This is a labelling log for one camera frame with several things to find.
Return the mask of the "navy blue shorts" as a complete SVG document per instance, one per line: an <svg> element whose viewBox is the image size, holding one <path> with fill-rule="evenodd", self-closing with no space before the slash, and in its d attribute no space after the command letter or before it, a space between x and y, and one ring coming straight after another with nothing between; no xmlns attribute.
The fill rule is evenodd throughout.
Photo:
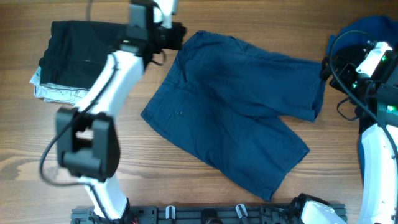
<svg viewBox="0 0 398 224"><path fill-rule="evenodd" d="M282 120L315 121L325 92L319 62L196 32L143 120L163 138L269 201L309 148Z"/></svg>

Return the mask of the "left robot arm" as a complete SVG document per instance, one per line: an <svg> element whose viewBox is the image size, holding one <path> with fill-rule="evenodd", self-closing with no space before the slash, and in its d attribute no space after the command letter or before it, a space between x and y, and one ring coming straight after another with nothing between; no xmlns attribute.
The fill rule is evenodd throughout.
<svg viewBox="0 0 398 224"><path fill-rule="evenodd" d="M178 1L131 1L125 33L116 39L106 65L86 96L71 109L56 114L60 167L86 188L94 206L85 219L73 223L132 223L128 198L116 171L120 148L114 121L155 54L180 50L186 28L172 17Z"/></svg>

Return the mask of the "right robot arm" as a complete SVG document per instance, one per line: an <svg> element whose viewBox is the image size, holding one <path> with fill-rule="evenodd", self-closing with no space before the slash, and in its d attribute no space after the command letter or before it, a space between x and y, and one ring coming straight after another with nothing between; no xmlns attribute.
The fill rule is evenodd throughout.
<svg viewBox="0 0 398 224"><path fill-rule="evenodd" d="M359 223L397 223L397 54L370 52L352 63L325 57L322 76L361 110L359 157L363 201Z"/></svg>

